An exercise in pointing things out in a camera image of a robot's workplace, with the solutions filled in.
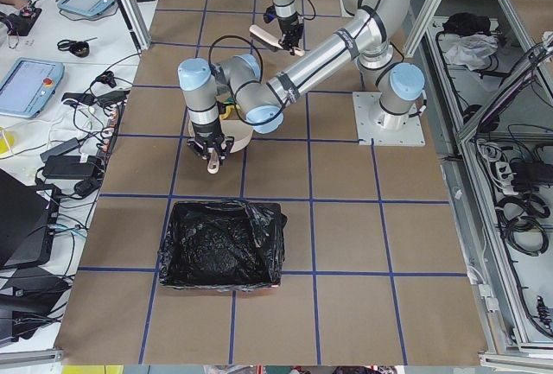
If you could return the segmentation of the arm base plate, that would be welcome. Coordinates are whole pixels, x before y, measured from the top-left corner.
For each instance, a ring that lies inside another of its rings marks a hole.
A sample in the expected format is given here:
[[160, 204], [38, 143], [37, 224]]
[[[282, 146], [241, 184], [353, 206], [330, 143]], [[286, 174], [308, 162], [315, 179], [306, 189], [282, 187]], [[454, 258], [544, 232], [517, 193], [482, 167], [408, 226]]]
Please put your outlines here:
[[419, 109], [391, 115], [380, 107], [381, 92], [354, 92], [353, 108], [359, 145], [423, 147], [425, 139]]

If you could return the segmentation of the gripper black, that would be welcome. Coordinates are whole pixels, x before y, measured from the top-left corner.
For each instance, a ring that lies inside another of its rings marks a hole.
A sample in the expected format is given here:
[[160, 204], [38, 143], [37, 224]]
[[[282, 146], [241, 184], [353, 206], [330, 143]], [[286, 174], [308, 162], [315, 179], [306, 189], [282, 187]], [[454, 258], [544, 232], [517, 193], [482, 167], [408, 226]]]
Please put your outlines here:
[[230, 155], [234, 144], [233, 136], [224, 134], [201, 137], [196, 135], [187, 139], [187, 146], [200, 158], [205, 161], [223, 163]]
[[302, 38], [304, 24], [300, 22], [295, 5], [277, 7], [269, 6], [264, 12], [264, 22], [278, 21], [282, 35], [278, 44], [287, 51], [299, 51], [299, 41]]

